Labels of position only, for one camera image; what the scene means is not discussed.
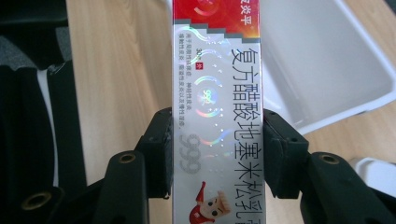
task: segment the white container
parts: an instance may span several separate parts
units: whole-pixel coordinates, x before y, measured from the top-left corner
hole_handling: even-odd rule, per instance
[[[354,159],[349,164],[367,186],[396,199],[396,164],[370,157]]]
[[[264,108],[299,133],[396,99],[395,68],[344,1],[261,0],[261,28]]]

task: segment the wooden table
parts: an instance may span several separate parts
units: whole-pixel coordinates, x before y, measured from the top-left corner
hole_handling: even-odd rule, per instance
[[[396,19],[382,0],[346,0],[396,64]],[[153,114],[172,104],[170,23],[160,0],[67,0],[88,183],[133,149]],[[305,137],[311,151],[396,161],[396,103]],[[298,201],[272,198],[267,223],[303,223]],[[172,223],[172,202],[150,200],[150,221]]]

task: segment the red logo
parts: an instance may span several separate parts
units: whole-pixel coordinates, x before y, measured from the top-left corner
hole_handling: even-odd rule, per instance
[[[204,63],[195,63],[195,70],[204,70]]]

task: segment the cardboard box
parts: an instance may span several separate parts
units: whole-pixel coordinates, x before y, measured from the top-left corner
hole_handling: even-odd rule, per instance
[[[259,0],[173,6],[174,223],[265,223]]]

